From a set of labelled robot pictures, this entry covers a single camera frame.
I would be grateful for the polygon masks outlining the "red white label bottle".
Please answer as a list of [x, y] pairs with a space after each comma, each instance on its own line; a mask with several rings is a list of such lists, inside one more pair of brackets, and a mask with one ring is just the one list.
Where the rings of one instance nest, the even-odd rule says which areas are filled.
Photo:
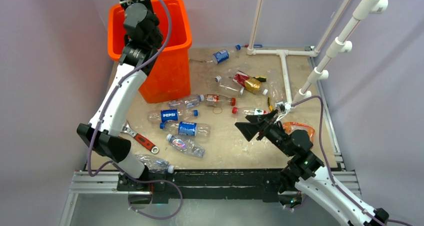
[[262, 110], [254, 107], [233, 107], [232, 114], [234, 115], [265, 115], [268, 114], [269, 111]]

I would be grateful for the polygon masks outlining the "orange snack pouch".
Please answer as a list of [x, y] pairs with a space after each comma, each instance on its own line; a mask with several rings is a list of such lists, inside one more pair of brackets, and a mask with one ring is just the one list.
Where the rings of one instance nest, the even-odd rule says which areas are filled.
[[291, 134], [296, 130], [306, 131], [308, 136], [309, 136], [309, 140], [311, 141], [311, 143], [314, 142], [315, 129], [312, 128], [309, 125], [298, 123], [298, 122], [285, 122], [285, 123], [282, 124], [282, 127], [287, 134]]

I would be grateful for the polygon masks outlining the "red cap small bottle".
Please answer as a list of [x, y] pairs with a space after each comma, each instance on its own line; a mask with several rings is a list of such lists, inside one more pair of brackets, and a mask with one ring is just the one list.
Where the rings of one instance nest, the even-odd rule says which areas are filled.
[[236, 98], [220, 94], [205, 94], [204, 98], [205, 104], [212, 107], [221, 107], [225, 105], [234, 106], [236, 104]]

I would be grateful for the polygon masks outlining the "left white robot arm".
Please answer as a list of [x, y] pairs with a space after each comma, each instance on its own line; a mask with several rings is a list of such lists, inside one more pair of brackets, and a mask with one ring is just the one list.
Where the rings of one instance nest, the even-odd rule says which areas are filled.
[[163, 48], [160, 21], [150, 0], [136, 0], [122, 6], [125, 46], [115, 79], [89, 123], [81, 123], [77, 134], [88, 147], [87, 170], [91, 176], [92, 153], [108, 158], [129, 177], [136, 190], [149, 185], [149, 169], [131, 152], [131, 142], [120, 137], [130, 105], [150, 74]]

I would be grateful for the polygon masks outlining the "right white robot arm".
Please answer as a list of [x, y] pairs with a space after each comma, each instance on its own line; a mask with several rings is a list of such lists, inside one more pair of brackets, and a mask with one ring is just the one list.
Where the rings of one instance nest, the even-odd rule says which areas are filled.
[[290, 157], [281, 172], [282, 190], [295, 188], [330, 213], [340, 225], [386, 225], [389, 214], [374, 208], [348, 190], [311, 150], [313, 143], [305, 130], [287, 133], [277, 122], [277, 111], [248, 115], [235, 127], [247, 141], [266, 138]]

